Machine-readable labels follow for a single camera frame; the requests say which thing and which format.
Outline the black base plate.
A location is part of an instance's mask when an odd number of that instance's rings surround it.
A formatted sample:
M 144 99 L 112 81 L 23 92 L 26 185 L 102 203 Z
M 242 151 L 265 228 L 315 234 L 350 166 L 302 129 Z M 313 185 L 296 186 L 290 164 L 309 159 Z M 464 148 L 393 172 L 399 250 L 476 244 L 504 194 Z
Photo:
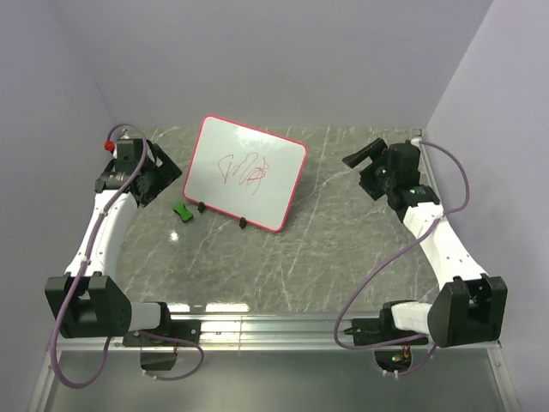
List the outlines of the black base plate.
M 194 319 L 172 320 L 169 324 L 154 330 L 147 330 L 144 336 L 140 332 L 129 332 L 123 338 L 122 345 L 126 348 L 154 348 L 178 346 L 178 343 L 164 341 L 157 336 L 199 343 L 202 322 Z
M 406 338 L 405 343 L 411 345 L 425 345 L 429 342 L 425 336 L 413 340 L 412 337 L 416 335 L 416 332 L 397 330 L 390 326 L 385 327 L 378 318 L 353 318 L 351 326 L 345 329 L 343 333 L 353 338 L 355 346 L 367 346 L 402 338 Z

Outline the aluminium mounting rail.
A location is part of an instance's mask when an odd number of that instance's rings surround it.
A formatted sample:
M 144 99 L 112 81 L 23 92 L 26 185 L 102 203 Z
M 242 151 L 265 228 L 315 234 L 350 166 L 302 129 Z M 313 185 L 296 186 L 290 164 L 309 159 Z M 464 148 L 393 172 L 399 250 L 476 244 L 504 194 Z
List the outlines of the aluminium mounting rail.
M 353 318 L 376 318 L 368 314 L 349 314 L 339 328 L 339 338 L 347 345 L 353 344 L 353 338 L 343 331 L 351 326 Z M 250 313 L 175 313 L 173 320 L 194 319 L 202 322 L 199 345 L 206 351 L 284 351 L 305 350 L 322 351 L 341 349 L 333 338 L 335 315 L 333 313 L 286 313 L 259 314 Z M 57 350 L 61 351 L 101 351 L 106 338 L 59 337 Z M 126 348 L 123 337 L 111 340 L 109 349 L 134 350 L 147 352 L 170 352 L 174 346 L 154 348 Z

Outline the green whiteboard eraser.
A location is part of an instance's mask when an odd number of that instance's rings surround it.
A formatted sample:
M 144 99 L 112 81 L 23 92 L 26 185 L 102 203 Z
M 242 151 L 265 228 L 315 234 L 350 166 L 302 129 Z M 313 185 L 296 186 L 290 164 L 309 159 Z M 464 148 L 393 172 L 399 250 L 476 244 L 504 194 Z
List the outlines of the green whiteboard eraser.
M 188 222 L 193 219 L 193 214 L 186 208 L 183 202 L 175 203 L 172 210 L 182 222 Z

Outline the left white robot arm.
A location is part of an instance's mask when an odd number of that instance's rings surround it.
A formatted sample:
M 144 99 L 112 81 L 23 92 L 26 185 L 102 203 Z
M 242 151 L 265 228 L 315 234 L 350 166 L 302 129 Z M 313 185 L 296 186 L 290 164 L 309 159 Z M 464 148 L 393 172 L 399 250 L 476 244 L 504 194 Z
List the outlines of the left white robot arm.
M 138 208 L 149 205 L 182 172 L 156 143 L 125 138 L 98 177 L 84 238 L 45 296 L 65 338 L 118 337 L 143 330 L 154 345 L 169 342 L 173 323 L 164 302 L 136 303 L 115 283 L 118 254 Z

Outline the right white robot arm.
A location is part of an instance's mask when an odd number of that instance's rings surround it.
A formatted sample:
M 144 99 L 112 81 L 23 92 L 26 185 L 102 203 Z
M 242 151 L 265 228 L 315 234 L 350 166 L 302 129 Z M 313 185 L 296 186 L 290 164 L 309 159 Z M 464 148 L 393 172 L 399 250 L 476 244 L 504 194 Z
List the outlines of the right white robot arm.
M 508 288 L 500 276 L 489 276 L 464 247 L 449 223 L 449 215 L 464 210 L 445 209 L 435 190 L 420 182 L 419 161 L 426 145 L 420 138 L 388 145 L 378 138 L 343 163 L 359 173 L 360 187 L 374 200 L 386 198 L 399 221 L 414 237 L 400 254 L 418 246 L 438 284 L 433 303 L 392 301 L 377 318 L 356 318 L 346 333 L 352 349 L 425 344 L 450 348 L 495 342 L 501 335 Z

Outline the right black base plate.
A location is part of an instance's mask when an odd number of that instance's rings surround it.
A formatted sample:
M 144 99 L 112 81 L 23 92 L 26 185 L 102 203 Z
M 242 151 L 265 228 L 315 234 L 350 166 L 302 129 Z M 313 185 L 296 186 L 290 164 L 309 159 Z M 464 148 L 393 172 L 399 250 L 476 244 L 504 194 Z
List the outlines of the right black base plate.
M 353 338 L 355 346 L 367 346 L 402 338 L 406 338 L 405 343 L 411 345 L 425 345 L 429 342 L 425 336 L 413 340 L 412 337 L 416 335 L 416 332 L 397 330 L 390 326 L 385 327 L 378 318 L 353 318 L 351 326 L 345 329 L 343 333 Z

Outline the pink framed whiteboard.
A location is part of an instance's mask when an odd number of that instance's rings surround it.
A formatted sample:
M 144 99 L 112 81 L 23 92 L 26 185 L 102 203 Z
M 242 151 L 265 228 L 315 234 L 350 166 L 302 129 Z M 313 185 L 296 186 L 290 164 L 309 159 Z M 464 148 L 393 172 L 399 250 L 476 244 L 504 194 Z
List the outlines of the pink framed whiteboard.
M 301 142 L 208 115 L 183 194 L 193 203 L 277 233 L 287 220 L 307 155 Z

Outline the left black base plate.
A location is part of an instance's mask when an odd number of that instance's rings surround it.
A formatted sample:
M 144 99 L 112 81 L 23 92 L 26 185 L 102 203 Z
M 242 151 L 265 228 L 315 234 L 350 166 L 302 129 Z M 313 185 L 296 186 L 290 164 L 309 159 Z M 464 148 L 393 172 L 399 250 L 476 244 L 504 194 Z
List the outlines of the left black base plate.
M 178 343 L 164 341 L 157 336 L 199 343 L 202 322 L 194 319 L 172 320 L 169 324 L 154 330 L 147 330 L 144 336 L 140 332 L 129 332 L 123 338 L 122 345 L 126 348 L 154 348 L 178 346 Z

